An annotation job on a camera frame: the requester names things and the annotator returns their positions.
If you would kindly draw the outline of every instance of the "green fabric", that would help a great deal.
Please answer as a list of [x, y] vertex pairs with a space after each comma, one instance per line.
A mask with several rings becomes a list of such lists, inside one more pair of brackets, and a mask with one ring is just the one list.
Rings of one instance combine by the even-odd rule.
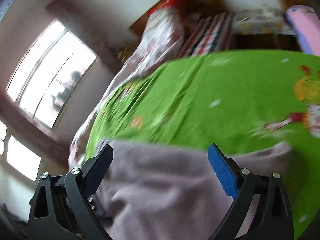
[[285, 140], [294, 149], [283, 179], [297, 239], [319, 208], [320, 139], [301, 122], [273, 132], [260, 129], [290, 113], [307, 112], [308, 99], [299, 102], [294, 92], [304, 76], [301, 65], [310, 68], [308, 79], [319, 85], [320, 58], [298, 52], [228, 51], [167, 62], [109, 98], [94, 122], [86, 157], [106, 137], [204, 151], [216, 143], [232, 154]]

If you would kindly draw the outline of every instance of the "bed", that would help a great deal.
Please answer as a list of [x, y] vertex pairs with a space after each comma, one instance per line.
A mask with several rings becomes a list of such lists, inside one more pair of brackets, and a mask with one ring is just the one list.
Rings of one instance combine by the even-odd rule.
[[[219, 43], [223, 45], [207, 46], [205, 41], [229, 14], [203, 17], [184, 40], [175, 13], [158, 11], [154, 18], [165, 15], [165, 20], [156, 25], [168, 24], [160, 34], [169, 32], [161, 56], [150, 61], [154, 55], [149, 55], [159, 50], [153, 47], [146, 53], [150, 47], [145, 44], [137, 49], [139, 63], [137, 57], [128, 60], [77, 132], [70, 168], [94, 156], [101, 141], [110, 138], [199, 151], [216, 143], [229, 155], [286, 141], [293, 154], [283, 180], [297, 239], [319, 209], [318, 57], [280, 50], [222, 51], [230, 42], [228, 24], [216, 29], [226, 30], [219, 36], [224, 37]], [[155, 33], [150, 30], [144, 35], [152, 40]], [[148, 64], [140, 68], [145, 61]]]

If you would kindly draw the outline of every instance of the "red striped cloth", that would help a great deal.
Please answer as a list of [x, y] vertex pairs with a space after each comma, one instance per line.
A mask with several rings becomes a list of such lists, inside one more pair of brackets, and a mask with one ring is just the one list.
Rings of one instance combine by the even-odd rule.
[[196, 29], [182, 46], [178, 57], [205, 55], [230, 49], [233, 41], [233, 17], [232, 13], [222, 13], [200, 19]]

